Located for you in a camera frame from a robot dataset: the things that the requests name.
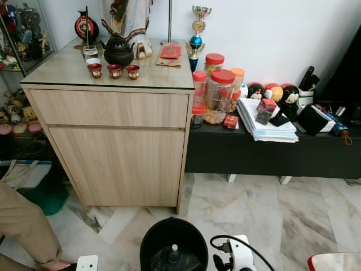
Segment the robed deity statue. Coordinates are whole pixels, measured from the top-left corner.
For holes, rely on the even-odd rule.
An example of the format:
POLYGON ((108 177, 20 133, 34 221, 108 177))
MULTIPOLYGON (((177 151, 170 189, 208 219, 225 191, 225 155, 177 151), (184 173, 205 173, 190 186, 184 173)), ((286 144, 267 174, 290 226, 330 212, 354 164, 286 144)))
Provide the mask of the robed deity statue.
POLYGON ((152 42, 146 31, 154 0, 100 0, 101 22, 110 34, 119 34, 134 44, 135 59, 152 56, 152 42))

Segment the silver trophy with blue ball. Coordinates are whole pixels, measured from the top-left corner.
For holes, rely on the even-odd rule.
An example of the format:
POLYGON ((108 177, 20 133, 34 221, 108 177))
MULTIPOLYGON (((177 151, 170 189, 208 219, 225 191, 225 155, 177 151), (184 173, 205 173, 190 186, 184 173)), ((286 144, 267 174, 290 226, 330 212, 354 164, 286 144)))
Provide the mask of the silver trophy with blue ball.
POLYGON ((192 13, 195 17, 195 20, 192 23, 194 35, 191 36, 189 41, 186 43, 186 49, 188 52, 191 72, 195 72, 199 61, 199 53, 205 48, 205 43, 202 41, 200 34, 206 28, 206 22, 204 20, 212 13, 212 8, 194 5, 192 7, 192 13))

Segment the blue folding umbrella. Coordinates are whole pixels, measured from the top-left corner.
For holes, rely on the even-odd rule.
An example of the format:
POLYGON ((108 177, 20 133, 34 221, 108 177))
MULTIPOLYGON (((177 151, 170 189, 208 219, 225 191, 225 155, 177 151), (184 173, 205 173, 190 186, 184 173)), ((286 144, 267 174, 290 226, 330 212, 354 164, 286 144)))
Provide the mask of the blue folding umbrella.
POLYGON ((350 137, 348 127, 343 124, 343 122, 341 122, 337 116, 325 110, 320 105, 314 105, 314 109, 320 112, 323 115, 323 118, 327 119, 328 121, 327 124, 325 124, 325 126, 320 130, 320 132, 328 132, 336 137, 341 137, 345 140, 345 144, 348 146, 351 146, 353 144, 353 139, 351 139, 350 137))

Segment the black square case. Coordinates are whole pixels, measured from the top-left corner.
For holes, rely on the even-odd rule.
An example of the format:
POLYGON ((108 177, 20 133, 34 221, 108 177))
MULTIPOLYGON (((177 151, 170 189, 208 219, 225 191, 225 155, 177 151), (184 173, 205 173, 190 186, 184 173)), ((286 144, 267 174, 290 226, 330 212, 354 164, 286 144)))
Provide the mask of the black square case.
POLYGON ((315 105, 306 105, 297 116, 297 123, 309 136, 329 132, 333 127, 332 119, 315 105))

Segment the black low TV bench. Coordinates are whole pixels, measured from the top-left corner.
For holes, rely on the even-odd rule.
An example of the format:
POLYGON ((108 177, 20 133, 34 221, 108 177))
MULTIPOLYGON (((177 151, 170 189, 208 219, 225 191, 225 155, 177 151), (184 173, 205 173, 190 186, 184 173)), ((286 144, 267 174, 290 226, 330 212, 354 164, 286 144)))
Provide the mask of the black low TV bench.
POLYGON ((238 130, 202 124, 189 133, 184 170, 188 173, 358 179, 361 130, 350 128, 351 145, 341 137, 299 133, 297 143, 255 141, 238 130))

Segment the beige plush toy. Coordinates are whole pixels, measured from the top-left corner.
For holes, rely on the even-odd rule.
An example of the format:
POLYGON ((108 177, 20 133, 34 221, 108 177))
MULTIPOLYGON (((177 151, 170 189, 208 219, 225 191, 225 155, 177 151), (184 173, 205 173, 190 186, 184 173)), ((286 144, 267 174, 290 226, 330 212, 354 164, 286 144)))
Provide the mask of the beige plush toy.
POLYGON ((23 107, 25 103, 23 101, 11 98, 8 102, 3 106, 7 115, 10 117, 10 121, 13 124, 20 123, 23 119, 23 107))

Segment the round orange toy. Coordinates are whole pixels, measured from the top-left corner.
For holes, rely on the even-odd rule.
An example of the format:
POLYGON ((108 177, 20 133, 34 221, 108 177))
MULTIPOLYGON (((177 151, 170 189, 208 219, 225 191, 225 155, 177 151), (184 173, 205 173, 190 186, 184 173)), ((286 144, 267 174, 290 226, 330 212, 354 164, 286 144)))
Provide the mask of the round orange toy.
POLYGON ((263 97, 278 103, 283 95, 282 87, 277 83, 269 83, 264 88, 263 97))

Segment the black television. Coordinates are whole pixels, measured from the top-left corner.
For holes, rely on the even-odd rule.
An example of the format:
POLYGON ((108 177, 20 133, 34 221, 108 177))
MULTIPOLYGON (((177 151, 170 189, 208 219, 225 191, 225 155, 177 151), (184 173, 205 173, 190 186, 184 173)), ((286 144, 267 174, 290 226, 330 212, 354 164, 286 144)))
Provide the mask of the black television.
POLYGON ((328 80, 317 101, 351 104, 361 102, 361 29, 356 31, 353 41, 341 59, 341 63, 328 80))

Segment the small red-lid jar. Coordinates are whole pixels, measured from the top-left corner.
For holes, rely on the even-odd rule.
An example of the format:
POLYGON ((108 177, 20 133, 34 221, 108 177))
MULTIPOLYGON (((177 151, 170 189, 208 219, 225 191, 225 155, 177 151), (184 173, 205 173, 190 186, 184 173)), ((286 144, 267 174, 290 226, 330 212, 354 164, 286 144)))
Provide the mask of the small red-lid jar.
POLYGON ((194 103, 191 109, 191 129, 196 129, 201 127, 201 124, 204 122, 204 113, 206 111, 206 105, 203 103, 194 103))

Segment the round black red ornament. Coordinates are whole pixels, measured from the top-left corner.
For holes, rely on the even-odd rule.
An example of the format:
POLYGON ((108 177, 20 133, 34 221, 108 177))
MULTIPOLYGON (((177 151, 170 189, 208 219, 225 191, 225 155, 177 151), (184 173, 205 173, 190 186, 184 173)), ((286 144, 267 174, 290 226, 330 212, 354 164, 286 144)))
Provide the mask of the round black red ornament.
POLYGON ((82 39, 85 44, 93 46, 100 35, 99 26, 96 21, 89 16, 88 7, 82 8, 78 12, 80 16, 74 24, 75 34, 82 39))

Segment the black-haired doll in black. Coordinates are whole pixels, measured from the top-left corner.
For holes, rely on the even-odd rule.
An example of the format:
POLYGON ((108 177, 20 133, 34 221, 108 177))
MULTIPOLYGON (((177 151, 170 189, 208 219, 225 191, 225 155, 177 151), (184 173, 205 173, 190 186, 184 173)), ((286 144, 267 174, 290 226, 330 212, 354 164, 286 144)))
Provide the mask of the black-haired doll in black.
POLYGON ((282 86, 282 98, 279 103, 282 113, 290 118, 297 118, 298 105, 297 101, 300 97, 299 88, 296 85, 292 84, 283 84, 282 86))

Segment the light wooden cabinet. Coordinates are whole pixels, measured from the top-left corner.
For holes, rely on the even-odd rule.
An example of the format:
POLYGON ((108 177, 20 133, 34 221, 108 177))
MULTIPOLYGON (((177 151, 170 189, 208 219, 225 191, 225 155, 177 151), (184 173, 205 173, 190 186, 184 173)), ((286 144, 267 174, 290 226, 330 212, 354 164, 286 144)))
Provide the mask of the light wooden cabinet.
POLYGON ((76 38, 21 80, 52 149, 86 207, 177 207, 195 86, 187 52, 177 67, 135 60, 139 78, 87 69, 76 38))

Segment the red packet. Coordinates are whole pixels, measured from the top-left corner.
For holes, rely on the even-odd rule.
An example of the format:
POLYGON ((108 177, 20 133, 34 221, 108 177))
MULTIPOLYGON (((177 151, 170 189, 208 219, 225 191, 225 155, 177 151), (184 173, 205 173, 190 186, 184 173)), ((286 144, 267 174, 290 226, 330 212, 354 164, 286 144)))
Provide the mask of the red packet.
POLYGON ((181 47, 176 43, 166 43, 162 46, 160 59, 178 59, 182 54, 181 47))

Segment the glass display cabinet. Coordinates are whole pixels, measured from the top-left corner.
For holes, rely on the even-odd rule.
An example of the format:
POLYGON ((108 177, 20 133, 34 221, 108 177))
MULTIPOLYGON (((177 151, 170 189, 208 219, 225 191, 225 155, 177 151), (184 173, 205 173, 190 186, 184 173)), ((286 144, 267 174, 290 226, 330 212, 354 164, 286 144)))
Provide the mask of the glass display cabinet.
POLYGON ((26 76, 55 49, 41 0, 0 0, 0 71, 26 76))

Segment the black remote control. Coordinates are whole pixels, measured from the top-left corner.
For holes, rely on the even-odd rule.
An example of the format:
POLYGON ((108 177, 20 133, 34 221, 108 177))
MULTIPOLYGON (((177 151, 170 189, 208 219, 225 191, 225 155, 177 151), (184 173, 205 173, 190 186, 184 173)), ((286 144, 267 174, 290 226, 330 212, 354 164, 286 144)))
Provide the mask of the black remote control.
POLYGON ((297 87, 301 91, 304 92, 310 92, 314 89, 315 85, 320 82, 320 79, 317 75, 314 74, 315 67, 313 65, 310 65, 305 74, 302 76, 302 79, 297 87))

